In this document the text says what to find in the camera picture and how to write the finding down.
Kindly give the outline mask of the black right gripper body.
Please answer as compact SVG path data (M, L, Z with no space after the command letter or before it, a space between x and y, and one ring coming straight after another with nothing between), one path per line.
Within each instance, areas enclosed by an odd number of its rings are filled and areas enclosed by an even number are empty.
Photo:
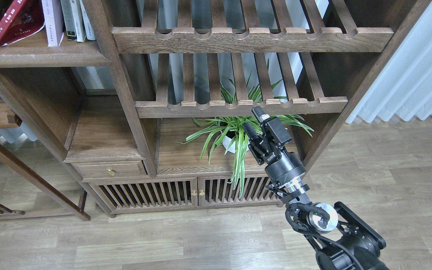
M249 142L249 149L259 165L266 164L266 174L276 190L306 190L301 177L306 169L294 152L286 150L293 138L278 118L259 123L262 135Z

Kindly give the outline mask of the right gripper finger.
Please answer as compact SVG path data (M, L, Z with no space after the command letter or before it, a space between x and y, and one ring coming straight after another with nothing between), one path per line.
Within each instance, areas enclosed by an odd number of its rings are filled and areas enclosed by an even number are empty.
M255 106L251 111L259 123L264 123L271 119L271 117L265 113L260 106Z
M255 140L259 139L259 135L257 134L257 131L255 130L255 128L252 126L251 122L246 122L242 126L243 126L244 131L247 133L247 136L248 136L250 141L255 141Z

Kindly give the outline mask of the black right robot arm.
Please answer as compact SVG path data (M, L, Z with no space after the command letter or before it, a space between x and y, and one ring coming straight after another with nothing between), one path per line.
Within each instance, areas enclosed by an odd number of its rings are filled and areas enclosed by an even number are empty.
M286 206L286 220L295 232L303 234L315 250L321 270L386 270L379 260L386 247L382 236L365 223L344 203L329 205L312 202L306 192L309 186L302 181L306 169L297 154L288 152L285 145L291 135L278 118L271 118L260 106L252 109L262 129L243 125L249 136L249 148L271 183L266 189L273 192Z

